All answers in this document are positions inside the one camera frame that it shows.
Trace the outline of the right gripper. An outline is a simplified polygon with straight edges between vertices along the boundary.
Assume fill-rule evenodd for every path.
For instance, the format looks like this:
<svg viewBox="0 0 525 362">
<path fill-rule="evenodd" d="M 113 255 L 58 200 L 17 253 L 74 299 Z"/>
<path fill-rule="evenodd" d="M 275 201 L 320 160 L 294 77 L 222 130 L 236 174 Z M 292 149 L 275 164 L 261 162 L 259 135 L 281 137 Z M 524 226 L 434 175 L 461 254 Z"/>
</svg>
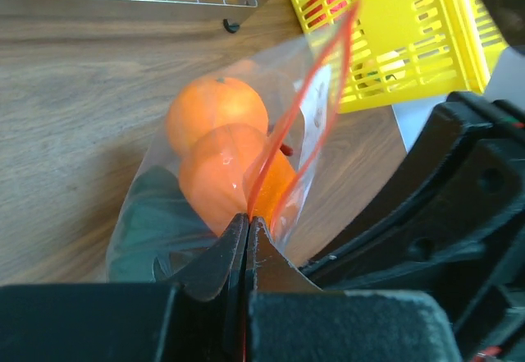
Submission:
<svg viewBox="0 0 525 362">
<path fill-rule="evenodd" d="M 524 108 L 453 92 L 367 205 L 303 267 L 326 290 L 424 291 L 463 358 L 524 358 Z"/>
</svg>

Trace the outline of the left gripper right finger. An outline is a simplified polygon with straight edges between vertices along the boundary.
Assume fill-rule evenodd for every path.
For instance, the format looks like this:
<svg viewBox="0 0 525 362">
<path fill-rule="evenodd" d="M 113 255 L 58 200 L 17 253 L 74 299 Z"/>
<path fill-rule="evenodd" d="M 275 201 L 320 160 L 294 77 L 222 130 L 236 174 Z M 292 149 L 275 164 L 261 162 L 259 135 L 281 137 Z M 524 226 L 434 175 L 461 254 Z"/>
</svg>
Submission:
<svg viewBox="0 0 525 362">
<path fill-rule="evenodd" d="M 308 303 L 321 289 L 276 248 L 260 217 L 249 227 L 244 279 L 246 360 L 310 360 L 316 342 L 306 313 Z"/>
</svg>

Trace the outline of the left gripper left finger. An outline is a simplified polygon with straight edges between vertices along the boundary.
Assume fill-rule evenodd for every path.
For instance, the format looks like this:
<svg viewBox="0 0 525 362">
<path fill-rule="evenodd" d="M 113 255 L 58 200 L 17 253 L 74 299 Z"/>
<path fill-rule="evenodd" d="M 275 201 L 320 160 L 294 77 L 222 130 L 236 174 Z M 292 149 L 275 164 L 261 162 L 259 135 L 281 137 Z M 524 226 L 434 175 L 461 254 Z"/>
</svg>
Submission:
<svg viewBox="0 0 525 362">
<path fill-rule="evenodd" d="M 169 287 L 160 361 L 246 361 L 249 218 L 236 214 L 219 239 L 162 284 Z"/>
</svg>

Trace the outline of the dark green toy avocado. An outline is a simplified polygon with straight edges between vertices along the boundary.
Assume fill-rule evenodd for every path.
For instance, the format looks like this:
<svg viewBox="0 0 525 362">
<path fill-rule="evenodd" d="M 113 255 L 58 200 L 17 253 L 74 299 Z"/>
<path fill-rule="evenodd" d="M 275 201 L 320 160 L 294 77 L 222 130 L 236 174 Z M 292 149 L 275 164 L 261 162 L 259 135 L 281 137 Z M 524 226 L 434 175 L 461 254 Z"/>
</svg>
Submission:
<svg viewBox="0 0 525 362">
<path fill-rule="evenodd" d="M 177 177 L 153 166 L 138 175 L 107 248 L 110 282 L 155 282 L 179 272 L 217 241 L 183 196 Z"/>
</svg>

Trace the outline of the toy orange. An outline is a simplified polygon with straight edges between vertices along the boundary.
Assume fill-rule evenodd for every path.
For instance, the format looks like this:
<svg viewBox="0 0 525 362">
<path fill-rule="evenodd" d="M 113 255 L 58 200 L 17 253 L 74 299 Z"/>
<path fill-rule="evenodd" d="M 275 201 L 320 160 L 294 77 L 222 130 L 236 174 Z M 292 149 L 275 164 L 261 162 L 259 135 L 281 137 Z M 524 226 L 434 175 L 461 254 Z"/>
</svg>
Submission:
<svg viewBox="0 0 525 362">
<path fill-rule="evenodd" d="M 208 228 L 220 236 L 237 213 L 248 212 L 253 170 L 268 137 L 245 123 L 220 126 L 200 138 L 185 155 L 179 171 L 180 190 Z M 296 171 L 283 144 L 262 183 L 253 214 L 270 223 L 281 194 Z"/>
<path fill-rule="evenodd" d="M 251 86 L 225 76 L 190 82 L 173 99 L 165 118 L 168 141 L 179 155 L 209 131 L 236 123 L 247 123 L 265 133 L 268 113 Z"/>
</svg>

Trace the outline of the clear zip bag orange zipper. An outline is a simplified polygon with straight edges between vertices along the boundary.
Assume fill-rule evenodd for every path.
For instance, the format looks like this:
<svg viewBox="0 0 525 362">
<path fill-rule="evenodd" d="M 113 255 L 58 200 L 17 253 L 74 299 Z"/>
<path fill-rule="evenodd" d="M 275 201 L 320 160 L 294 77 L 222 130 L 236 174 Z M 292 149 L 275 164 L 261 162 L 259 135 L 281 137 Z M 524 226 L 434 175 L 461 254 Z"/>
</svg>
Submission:
<svg viewBox="0 0 525 362">
<path fill-rule="evenodd" d="M 155 282 L 214 245 L 238 214 L 286 245 L 340 110 L 359 4 L 334 25 L 187 83 L 128 189 L 110 282 Z"/>
</svg>

